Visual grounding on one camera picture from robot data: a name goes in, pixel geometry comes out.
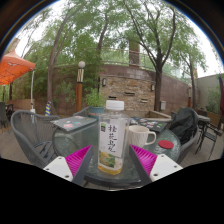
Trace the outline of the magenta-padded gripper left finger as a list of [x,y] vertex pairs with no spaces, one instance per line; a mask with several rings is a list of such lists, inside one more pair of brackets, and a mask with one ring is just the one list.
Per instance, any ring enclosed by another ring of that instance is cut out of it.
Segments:
[[44,170],[76,185],[81,185],[92,156],[93,149],[89,145],[67,157],[58,156],[44,167]]

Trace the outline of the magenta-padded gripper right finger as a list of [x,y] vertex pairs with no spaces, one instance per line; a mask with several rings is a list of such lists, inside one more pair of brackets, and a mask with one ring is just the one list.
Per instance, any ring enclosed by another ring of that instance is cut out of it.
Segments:
[[129,147],[129,155],[143,186],[182,169],[180,165],[165,154],[155,155],[135,145]]

